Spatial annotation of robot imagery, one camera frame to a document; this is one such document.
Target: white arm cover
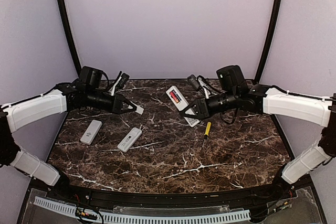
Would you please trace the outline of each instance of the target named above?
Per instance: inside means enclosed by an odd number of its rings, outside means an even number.
[[[327,127],[331,101],[316,100],[312,98],[297,97],[270,88],[266,92],[263,102],[263,112],[266,114],[286,115]]]
[[[287,183],[295,183],[304,174],[331,158],[318,146],[319,141],[320,140],[315,141],[309,149],[302,152],[300,156],[296,157],[285,166],[281,177]]]
[[[54,167],[46,164],[38,157],[28,153],[22,148],[10,165],[29,174],[30,177],[42,180],[49,186],[54,186],[60,177],[58,171]]]
[[[47,95],[4,109],[4,112],[8,113],[7,120],[12,133],[29,123],[65,111],[67,111],[66,97],[57,89]]]

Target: wire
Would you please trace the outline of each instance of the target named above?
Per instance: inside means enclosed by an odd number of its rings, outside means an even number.
[[[275,194],[275,192],[272,193],[271,195],[268,195],[268,196],[260,196],[260,195],[256,195],[256,194],[250,194],[250,195],[246,196],[245,198],[247,198],[247,197],[257,197],[257,198],[260,198],[260,199],[269,199],[274,194]]]
[[[95,207],[92,207],[92,206],[89,206],[87,204],[84,204],[82,202],[77,202],[77,201],[74,201],[74,200],[71,200],[71,199],[67,199],[66,197],[63,197],[61,194],[55,192],[54,190],[52,191],[52,193],[58,195],[59,197],[63,198],[65,201],[67,202],[72,202],[74,204],[76,204],[76,207],[78,207],[79,205],[83,205],[83,206],[86,206],[88,209],[91,209],[92,211],[94,211],[96,214],[98,214],[101,218],[101,224],[104,224],[104,218],[103,218],[103,215],[100,213],[100,211],[96,210]]]
[[[93,221],[89,221],[89,220],[84,220],[83,217],[82,217],[82,214],[85,214],[86,215],[89,215],[88,213],[85,212],[85,208],[83,208],[83,210],[79,210],[79,208],[77,207],[76,208],[76,213],[75,213],[75,216],[79,218],[79,220],[77,219],[77,221],[79,223],[82,223],[82,224],[93,224],[97,221],[98,218],[96,218],[95,220]]]
[[[77,198],[77,200],[78,200],[78,203],[80,203],[80,200],[79,200],[79,197],[78,197],[78,195],[77,195],[77,194],[75,194],[75,197]]]
[[[275,203],[273,203],[271,206],[267,207],[267,209],[265,209],[264,211],[262,211],[262,212],[260,212],[260,213],[258,213],[256,215],[254,215],[254,216],[252,216],[252,218],[255,218],[255,219],[264,219],[264,218],[266,218],[266,217],[268,217],[268,216],[270,216],[270,215],[272,215],[272,214],[274,214],[274,213],[276,213],[278,211],[284,210],[285,208],[287,208],[289,206],[288,202],[291,202],[292,199],[293,199],[293,193],[292,193],[291,190],[288,191],[288,194],[290,195],[290,199],[286,200],[285,202],[283,202],[280,206],[274,208],[272,210],[272,212],[270,212],[270,213],[268,213],[268,214],[266,214],[264,216],[259,216],[259,215],[263,214],[264,212],[269,211],[272,207],[274,207],[277,203],[279,203],[280,200],[281,200],[281,198],[284,196],[284,194],[282,194],[282,196]]]
[[[21,101],[17,101],[17,102],[14,102],[14,103],[10,103],[10,104],[8,104],[8,105],[6,105],[6,106],[4,106],[4,107],[1,107],[1,109],[4,110],[4,109],[6,109],[6,108],[9,108],[10,106],[15,106],[15,105],[17,105],[17,104],[19,104],[19,103],[27,102],[27,101],[30,101],[30,100],[32,100],[32,99],[39,98],[39,97],[41,97],[41,96],[45,96],[45,95],[49,94],[50,92],[52,92],[52,90],[56,89],[56,88],[57,88],[58,86],[60,86],[60,85],[70,85],[70,86],[73,86],[73,85],[76,83],[77,80],[78,80],[78,79],[76,79],[76,80],[73,81],[73,82],[61,82],[61,83],[58,83],[58,84],[56,84],[55,86],[53,86],[53,88],[51,88],[50,90],[48,90],[47,92],[45,92],[45,93],[43,93],[43,94],[39,94],[39,95],[36,95],[36,96],[34,96],[34,97],[30,97],[30,98],[27,98],[27,99],[23,99],[23,100],[21,100]]]
[[[119,79],[119,77],[121,77],[121,74],[122,74],[122,71],[120,71],[116,79],[111,84],[108,85],[106,90],[110,90],[114,86],[115,82]]]
[[[197,76],[197,78],[201,78],[201,80],[202,80],[206,85],[208,85],[213,91],[217,92],[218,94],[221,93],[218,89],[216,89],[216,88],[214,88],[212,85],[210,85],[209,82],[208,82],[203,76],[200,75],[200,76]]]
[[[333,160],[334,157],[331,157],[327,162],[323,162],[322,165],[328,165],[332,160]]]
[[[207,95],[207,93],[209,95],[213,95],[213,94],[217,94],[215,93],[203,80],[201,77],[198,77],[197,78],[197,82],[200,84],[200,90],[203,90],[204,91],[204,95],[205,95],[205,98],[208,99],[209,96]]]
[[[106,88],[104,89],[104,91],[107,91],[108,90],[108,87],[110,85],[110,80],[109,80],[109,77],[107,76],[107,74],[103,71],[103,76],[105,76],[106,80],[107,80],[107,86]]]
[[[270,208],[272,208],[273,206],[275,206],[280,201],[280,198],[276,202],[274,202],[272,205],[270,205],[268,208],[266,208],[264,211],[261,211],[260,213],[254,215],[252,217],[256,218],[256,219],[262,219],[262,218],[264,218],[265,216],[262,216],[262,217],[257,217],[257,216],[263,214],[264,212],[268,211]]]
[[[275,89],[279,90],[282,93],[293,95],[295,97],[304,97],[304,98],[310,98],[310,99],[315,99],[315,100],[319,100],[319,101],[325,100],[325,101],[336,102],[336,100],[333,99],[333,98],[331,98],[331,99],[328,99],[328,98],[324,99],[324,98],[321,98],[321,97],[313,97],[311,95],[306,95],[306,94],[293,93],[293,92],[289,92],[289,91],[287,92],[286,90],[284,90],[284,89],[282,89],[282,88],[280,88],[280,87],[278,87],[276,85],[272,85],[271,88],[275,88]]]
[[[232,117],[232,121],[231,121],[231,122],[228,122],[228,121],[226,121],[226,120],[223,118],[223,115],[225,115],[226,112],[223,112],[223,113],[220,114],[220,116],[221,116],[220,119],[222,119],[222,121],[223,121],[224,123],[228,124],[228,125],[230,125],[230,124],[234,124],[234,122],[236,121],[236,118],[237,118],[238,110],[239,110],[239,108],[236,108],[236,110],[235,110],[235,114],[233,115],[233,117]]]
[[[199,90],[199,92],[200,92],[203,96],[205,96],[205,92],[204,92],[204,90],[203,90],[202,88]]]

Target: screwdriver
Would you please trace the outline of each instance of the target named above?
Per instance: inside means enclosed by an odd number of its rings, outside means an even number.
[[[209,137],[209,131],[210,131],[210,128],[211,128],[211,122],[208,122],[207,124],[206,124],[206,130],[205,130],[205,133],[204,133],[204,140],[203,140],[203,145],[202,145],[202,147],[204,146],[204,143],[205,143],[205,141],[208,139],[208,137]]]

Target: black pole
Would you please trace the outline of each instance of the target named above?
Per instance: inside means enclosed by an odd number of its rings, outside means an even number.
[[[255,83],[259,83],[259,81],[261,79],[261,75],[263,74],[263,71],[264,71],[264,68],[265,68],[265,65],[266,65],[269,49],[270,49],[271,44],[272,44],[272,39],[273,39],[274,31],[275,31],[275,26],[277,24],[277,19],[278,19],[278,14],[279,14],[279,9],[280,9],[280,3],[281,3],[281,0],[274,0],[271,19],[270,19],[269,26],[268,26],[268,31],[267,31],[267,35],[266,35],[266,40],[265,40],[263,52],[261,54],[258,70],[257,70],[256,76],[254,78]]]
[[[59,13],[61,15],[62,23],[63,23],[64,33],[65,33],[65,36],[67,38],[67,42],[68,42],[68,46],[69,46],[69,49],[70,49],[72,60],[74,62],[73,64],[75,65],[76,72],[79,76],[82,67],[81,67],[80,62],[79,62],[74,38],[72,37],[72,32],[71,32],[71,28],[70,28],[69,19],[68,19],[67,9],[65,7],[65,2],[64,2],[64,0],[57,0],[57,3],[58,3],[58,8],[59,8]]]

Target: black cable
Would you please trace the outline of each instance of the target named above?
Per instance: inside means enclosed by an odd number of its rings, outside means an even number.
[[[53,87],[52,89],[50,89],[49,91],[43,93],[42,96],[47,95],[47,94],[49,94],[50,92],[52,92],[52,90],[54,90],[55,87],[56,87],[56,86],[54,86],[54,87]],[[32,100],[32,99],[38,98],[38,97],[41,97],[41,95],[39,94],[39,95],[36,95],[36,96],[34,96],[34,97],[30,97],[30,98],[27,98],[27,99],[24,99],[24,100],[21,100],[21,101],[18,101],[18,102],[11,103],[11,104],[9,104],[9,105],[6,105],[6,106],[2,107],[1,109],[4,110],[4,109],[6,109],[6,108],[9,108],[9,106],[14,106],[14,105],[17,105],[17,104],[22,103],[22,102],[27,102],[27,101],[30,101],[30,100]]]
[[[247,197],[257,197],[259,199],[269,199],[270,197],[272,197],[273,195],[275,194],[275,192],[273,192],[271,195],[268,195],[268,196],[260,196],[260,195],[256,195],[256,194],[250,194]]]
[[[264,215],[264,216],[259,216],[259,217],[254,217],[255,219],[265,219],[266,217],[268,217],[268,216],[270,216],[270,215],[272,215],[272,214],[275,214],[276,212],[274,212],[274,211],[272,211],[272,212],[270,212],[269,214],[267,214],[267,215]]]
[[[107,86],[104,89],[104,91],[108,91],[109,85],[110,85],[110,80],[109,77],[107,76],[107,74],[103,71],[103,76],[105,76],[106,80],[107,80]]]
[[[83,206],[86,206],[88,209],[91,209],[92,211],[94,211],[96,214],[98,214],[101,218],[101,224],[104,224],[104,218],[103,218],[103,215],[100,213],[100,211],[96,210],[95,207],[92,207],[90,205],[87,205],[87,204],[84,204],[82,202],[78,202],[78,201],[74,201],[74,200],[71,200],[71,199],[67,199],[66,197],[63,197],[61,194],[55,192],[54,190],[52,191],[52,193],[58,195],[59,197],[63,198],[65,201],[67,202],[72,202],[74,203],[77,207],[79,205],[83,205]]]
[[[223,112],[223,113],[220,114],[220,116],[221,116],[220,119],[222,119],[222,121],[223,121],[224,123],[228,124],[228,125],[230,125],[230,124],[234,124],[235,121],[236,121],[236,118],[237,118],[238,110],[239,110],[239,108],[236,108],[236,110],[235,110],[235,114],[233,115],[233,117],[232,117],[232,121],[231,121],[231,122],[228,122],[228,121],[226,121],[226,120],[223,118],[223,115],[225,115],[226,112]]]
[[[279,90],[282,93],[288,94],[288,95],[292,95],[295,97],[304,97],[304,98],[310,98],[310,99],[315,99],[315,100],[319,100],[319,101],[323,101],[323,98],[321,97],[313,97],[311,95],[306,95],[306,94],[299,94],[299,93],[293,93],[293,92],[287,92],[286,90],[276,86],[276,85],[272,85],[271,88],[275,88],[277,90]],[[332,102],[336,102],[336,100],[334,99],[324,99],[325,101],[332,101]]]
[[[197,78],[201,78],[201,80],[207,85],[209,86],[212,90],[214,90],[215,92],[217,92],[218,94],[222,93],[221,91],[219,91],[218,89],[214,88],[212,85],[209,84],[209,82],[203,77],[203,76],[197,76]]]
[[[262,218],[264,218],[264,217],[257,217],[257,216],[263,214],[264,212],[268,211],[270,208],[272,208],[273,206],[275,206],[280,201],[281,198],[282,198],[282,196],[275,203],[273,203],[272,205],[270,205],[269,207],[267,207],[264,211],[261,211],[260,213],[254,215],[254,216],[251,216],[251,217],[252,218],[256,218],[256,219],[262,219]]]
[[[80,219],[80,220],[77,220],[77,221],[82,223],[82,224],[93,224],[97,221],[97,219],[94,220],[94,221],[84,220],[81,214],[78,214],[77,217]]]
[[[116,81],[119,79],[119,77],[121,77],[121,74],[122,74],[122,71],[119,72],[117,78],[114,80],[114,82],[112,82],[108,87],[107,87],[107,90],[110,90],[113,85],[116,83]]]
[[[322,165],[328,165],[332,160],[334,159],[334,157],[330,158],[327,162],[323,162]]]
[[[204,92],[203,89],[200,89],[199,92],[200,92],[203,96],[205,96],[205,92]]]

